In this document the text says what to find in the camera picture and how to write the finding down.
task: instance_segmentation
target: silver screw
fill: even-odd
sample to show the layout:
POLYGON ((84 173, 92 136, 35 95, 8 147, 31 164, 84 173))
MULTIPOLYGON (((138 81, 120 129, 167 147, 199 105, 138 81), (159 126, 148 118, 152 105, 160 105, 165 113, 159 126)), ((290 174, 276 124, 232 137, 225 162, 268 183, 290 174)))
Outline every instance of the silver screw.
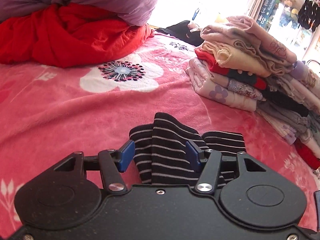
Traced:
POLYGON ((212 185, 208 184, 208 183, 200 183, 197 186, 197 190, 202 191, 202 192, 208 192, 208 191, 212 190, 212 185))
POLYGON ((121 183, 112 183, 108 187, 111 191, 121 191, 124 190, 124 185, 121 183))
POLYGON ((298 236, 297 235, 289 235, 287 240, 298 240, 298 236))
POLYGON ((159 189, 159 190, 156 191, 156 193, 158 195, 163 195, 165 193, 165 191, 163 189, 159 189))
POLYGON ((23 240, 33 240, 32 235, 24 235, 23 240))

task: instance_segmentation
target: bedspread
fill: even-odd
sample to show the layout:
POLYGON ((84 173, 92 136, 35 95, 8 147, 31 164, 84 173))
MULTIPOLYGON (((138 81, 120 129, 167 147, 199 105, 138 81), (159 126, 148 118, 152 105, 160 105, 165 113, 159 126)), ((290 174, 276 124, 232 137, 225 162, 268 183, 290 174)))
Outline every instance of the bedspread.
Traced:
MULTIPOLYGON (((242 133, 248 153, 297 184, 306 194, 300 226, 316 230, 311 169, 258 114, 197 95, 185 73, 194 47, 170 37, 148 38, 113 62, 61 69, 36 63, 0 66, 0 235, 21 225, 13 199, 26 182, 74 151, 97 155, 119 148, 133 127, 166 112, 199 133, 242 133)), ((122 174, 139 183, 133 163, 122 174)), ((100 174, 88 179, 101 187, 100 174)))

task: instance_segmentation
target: blue banner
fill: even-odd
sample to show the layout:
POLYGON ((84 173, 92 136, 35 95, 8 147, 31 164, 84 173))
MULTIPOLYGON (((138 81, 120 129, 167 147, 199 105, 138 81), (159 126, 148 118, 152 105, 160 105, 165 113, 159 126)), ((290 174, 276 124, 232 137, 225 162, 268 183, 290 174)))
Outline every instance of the blue banner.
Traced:
POLYGON ((260 14, 258 16, 257 23, 264 28, 267 20, 269 19, 271 12, 276 4, 276 0, 264 0, 260 14))

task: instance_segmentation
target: stack of folded clothes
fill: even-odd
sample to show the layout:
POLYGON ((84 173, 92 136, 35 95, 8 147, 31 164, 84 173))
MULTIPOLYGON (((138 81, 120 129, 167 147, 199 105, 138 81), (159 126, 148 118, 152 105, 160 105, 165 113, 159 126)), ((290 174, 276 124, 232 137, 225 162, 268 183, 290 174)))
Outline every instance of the stack of folded clothes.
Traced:
POLYGON ((320 79, 247 16, 202 29, 186 72, 196 93, 260 114, 313 169, 320 158, 320 79))

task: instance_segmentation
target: black and white striped fabric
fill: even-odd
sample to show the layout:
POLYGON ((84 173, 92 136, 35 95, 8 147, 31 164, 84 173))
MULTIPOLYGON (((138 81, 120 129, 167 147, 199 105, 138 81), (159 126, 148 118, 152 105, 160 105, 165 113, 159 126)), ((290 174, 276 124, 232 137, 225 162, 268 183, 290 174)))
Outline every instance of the black and white striped fabric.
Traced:
MULTIPOLYGON (((194 186, 200 176, 185 159, 185 145, 194 141, 201 149, 214 149, 223 155, 233 156, 246 151, 243 136, 239 133, 211 131, 199 133, 165 113, 157 113, 153 124, 141 125, 130 131, 135 142, 134 161, 142 183, 188 184, 194 186)), ((233 171, 220 174, 218 188, 234 178, 233 171)))

